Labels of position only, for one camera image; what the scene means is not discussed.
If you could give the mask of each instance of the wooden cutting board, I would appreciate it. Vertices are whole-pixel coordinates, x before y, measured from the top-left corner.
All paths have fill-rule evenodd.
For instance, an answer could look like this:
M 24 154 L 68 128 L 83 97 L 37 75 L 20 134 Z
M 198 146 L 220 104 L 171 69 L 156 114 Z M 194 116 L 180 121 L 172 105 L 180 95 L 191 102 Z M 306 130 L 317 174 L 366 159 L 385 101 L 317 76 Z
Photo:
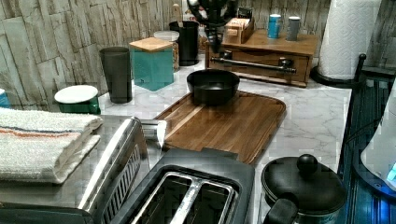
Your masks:
M 275 98 L 239 91 L 226 105 L 195 105 L 189 93 L 156 119 L 167 121 L 164 148 L 201 151 L 211 147 L 253 163 L 282 122 L 285 104 Z

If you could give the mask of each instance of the glass jar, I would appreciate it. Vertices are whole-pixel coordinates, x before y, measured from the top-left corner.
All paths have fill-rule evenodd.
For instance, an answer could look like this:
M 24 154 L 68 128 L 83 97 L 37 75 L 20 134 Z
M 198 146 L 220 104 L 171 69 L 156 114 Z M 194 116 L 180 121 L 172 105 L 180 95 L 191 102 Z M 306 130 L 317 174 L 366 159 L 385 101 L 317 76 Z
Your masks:
M 178 36 L 179 33 L 176 31 L 157 31 L 154 33 L 154 37 L 171 41 L 173 43 L 173 68 L 174 72 L 176 72 L 179 68 L 178 66 Z

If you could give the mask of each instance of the countertop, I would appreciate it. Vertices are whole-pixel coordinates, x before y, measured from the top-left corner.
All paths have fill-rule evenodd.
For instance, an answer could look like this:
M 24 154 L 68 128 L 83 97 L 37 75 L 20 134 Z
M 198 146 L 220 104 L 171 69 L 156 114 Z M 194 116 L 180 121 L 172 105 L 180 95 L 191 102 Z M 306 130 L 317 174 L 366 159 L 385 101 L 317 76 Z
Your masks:
M 99 97 L 103 115 L 135 116 L 153 119 L 167 107 L 189 93 L 186 78 L 193 71 L 205 68 L 205 55 L 193 66 L 180 67 L 175 82 L 158 91 L 133 85 L 133 100 L 113 104 L 108 93 Z M 255 162 L 255 184 L 252 191 L 247 223 L 257 223 L 261 201 L 261 175 L 264 166 L 280 157 L 298 157 L 309 153 L 318 161 L 337 171 L 347 120 L 351 90 L 323 86 L 309 80 L 306 88 L 278 85 L 241 78 L 240 91 L 253 92 L 283 101 L 286 116 L 270 144 Z M 265 215 L 269 206 L 265 204 Z

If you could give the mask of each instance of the drawer handle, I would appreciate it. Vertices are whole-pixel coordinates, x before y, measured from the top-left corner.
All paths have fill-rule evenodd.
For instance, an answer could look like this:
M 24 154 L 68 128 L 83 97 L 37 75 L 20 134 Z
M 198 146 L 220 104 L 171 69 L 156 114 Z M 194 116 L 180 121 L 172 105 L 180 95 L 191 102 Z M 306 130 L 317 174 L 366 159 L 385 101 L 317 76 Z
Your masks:
M 261 64 L 261 63 L 247 63 L 247 62 L 233 60 L 233 53 L 229 50 L 226 50 L 225 52 L 221 52 L 220 57 L 212 57 L 210 61 L 215 63 L 229 63 L 229 64 L 249 66 L 249 67 L 271 69 L 271 70 L 281 71 L 284 73 L 294 74 L 297 72 L 295 68 L 291 68 L 291 66 L 293 65 L 293 60 L 291 59 L 279 58 L 278 61 L 279 66 Z

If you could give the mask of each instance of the blue cup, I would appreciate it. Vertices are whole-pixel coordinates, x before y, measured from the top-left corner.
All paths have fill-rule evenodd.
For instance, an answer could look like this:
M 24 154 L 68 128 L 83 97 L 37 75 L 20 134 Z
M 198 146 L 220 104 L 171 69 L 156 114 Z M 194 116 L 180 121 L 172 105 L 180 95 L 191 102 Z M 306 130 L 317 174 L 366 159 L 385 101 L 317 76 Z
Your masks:
M 268 38 L 279 38 L 280 25 L 282 16 L 279 14 L 271 14 L 268 22 Z
M 6 91 L 3 89 L 0 89 L 0 107 L 11 108 L 11 104 L 9 103 L 9 100 L 7 98 Z

